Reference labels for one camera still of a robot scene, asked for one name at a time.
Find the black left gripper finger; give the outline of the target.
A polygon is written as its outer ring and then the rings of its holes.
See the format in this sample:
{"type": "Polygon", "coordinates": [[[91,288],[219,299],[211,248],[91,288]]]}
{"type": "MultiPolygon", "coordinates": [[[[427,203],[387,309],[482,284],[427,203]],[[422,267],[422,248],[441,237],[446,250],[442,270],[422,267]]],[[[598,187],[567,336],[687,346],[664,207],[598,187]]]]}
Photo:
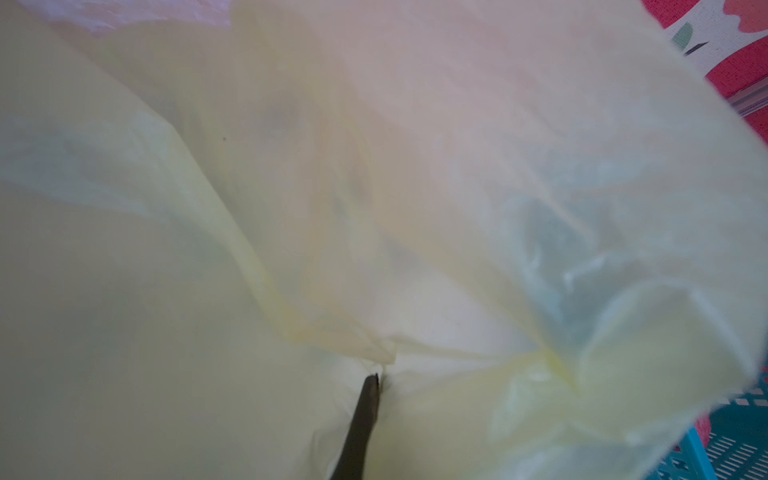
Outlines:
{"type": "Polygon", "coordinates": [[[379,375],[369,375],[361,388],[340,457],[330,477],[331,480],[363,478],[367,447],[377,421],[380,396],[379,375]]]}

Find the teal plastic mesh basket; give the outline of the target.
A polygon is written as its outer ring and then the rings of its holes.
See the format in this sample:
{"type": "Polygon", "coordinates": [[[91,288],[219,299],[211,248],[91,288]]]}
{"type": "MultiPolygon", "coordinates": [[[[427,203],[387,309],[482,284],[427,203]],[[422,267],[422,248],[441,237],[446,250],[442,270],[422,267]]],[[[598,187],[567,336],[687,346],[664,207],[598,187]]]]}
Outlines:
{"type": "Polygon", "coordinates": [[[767,477],[767,369],[756,384],[709,415],[706,441],[689,430],[650,479],[748,479],[767,477]]]}

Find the aluminium right rear corner post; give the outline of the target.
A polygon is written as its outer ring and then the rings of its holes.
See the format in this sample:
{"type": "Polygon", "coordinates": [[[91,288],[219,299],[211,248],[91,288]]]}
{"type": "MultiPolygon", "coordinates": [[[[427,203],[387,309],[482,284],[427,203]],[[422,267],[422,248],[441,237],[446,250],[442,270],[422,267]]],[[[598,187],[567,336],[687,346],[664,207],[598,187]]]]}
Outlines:
{"type": "Polygon", "coordinates": [[[735,93],[728,99],[731,107],[741,116],[747,117],[768,104],[768,78],[735,93]]]}

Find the yellow translucent plastic bag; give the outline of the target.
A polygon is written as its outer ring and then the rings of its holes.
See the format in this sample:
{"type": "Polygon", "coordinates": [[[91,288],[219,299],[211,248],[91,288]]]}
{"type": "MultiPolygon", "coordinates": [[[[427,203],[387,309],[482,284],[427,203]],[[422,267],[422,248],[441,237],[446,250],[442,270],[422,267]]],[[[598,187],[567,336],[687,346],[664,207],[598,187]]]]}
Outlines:
{"type": "Polygon", "coordinates": [[[639,1],[1,5],[1,475],[639,479],[767,353],[767,149],[639,1]]]}

